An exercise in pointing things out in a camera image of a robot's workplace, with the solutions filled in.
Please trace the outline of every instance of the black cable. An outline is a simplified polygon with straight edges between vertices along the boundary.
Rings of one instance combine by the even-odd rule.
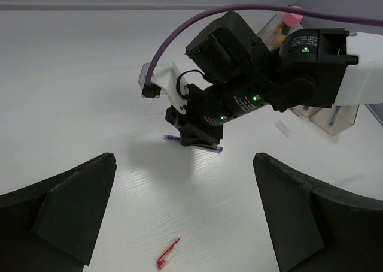
[[[185,74],[190,73],[190,72],[198,72],[198,73],[200,73],[200,74],[202,75],[203,79],[206,80],[206,75],[203,74],[203,73],[202,73],[201,71],[199,71],[199,70],[193,69],[193,70],[188,70],[188,71],[182,72],[182,73],[178,76],[178,78],[177,78],[177,82],[175,83],[175,90],[177,90],[178,95],[179,95],[182,99],[184,99],[184,100],[191,100],[191,99],[188,97],[188,94],[183,95],[183,94],[181,93],[181,88],[180,88],[181,78],[182,78],[182,76],[184,76]]]

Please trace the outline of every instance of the purple pen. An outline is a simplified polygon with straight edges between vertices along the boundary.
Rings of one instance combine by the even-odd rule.
[[[333,113],[333,116],[331,117],[331,120],[330,120],[330,123],[329,123],[330,126],[333,126],[335,124],[335,120],[336,120],[336,117],[339,114],[339,110],[341,110],[341,106],[337,105],[335,107],[335,111]]]
[[[177,142],[177,143],[181,142],[181,137],[177,137],[177,136],[173,136],[173,135],[164,135],[162,138],[165,140],[173,141],[173,142]],[[194,146],[201,148],[201,149],[206,149],[209,151],[217,152],[217,153],[221,153],[223,150],[223,147],[214,146],[214,145],[195,144]]]

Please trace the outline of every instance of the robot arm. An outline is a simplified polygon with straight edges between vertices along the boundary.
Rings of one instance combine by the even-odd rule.
[[[379,103],[383,99],[382,36],[344,29],[302,29],[270,52],[234,12],[210,23],[186,47],[186,55],[212,85],[188,84],[174,64],[154,70],[143,97],[168,95],[166,121],[179,130],[181,144],[217,145],[223,125],[271,105],[284,112],[297,105]]]

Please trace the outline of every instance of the red pen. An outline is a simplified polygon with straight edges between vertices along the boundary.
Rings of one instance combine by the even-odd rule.
[[[170,260],[170,258],[174,255],[174,247],[180,242],[180,238],[175,240],[173,244],[167,248],[167,250],[158,258],[157,260],[157,267],[159,270],[161,270]]]

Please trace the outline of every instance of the pink eraser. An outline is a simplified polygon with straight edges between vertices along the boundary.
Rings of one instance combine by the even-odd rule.
[[[300,14],[286,13],[283,16],[282,21],[289,27],[296,28],[302,19],[303,19],[303,16],[301,16]]]

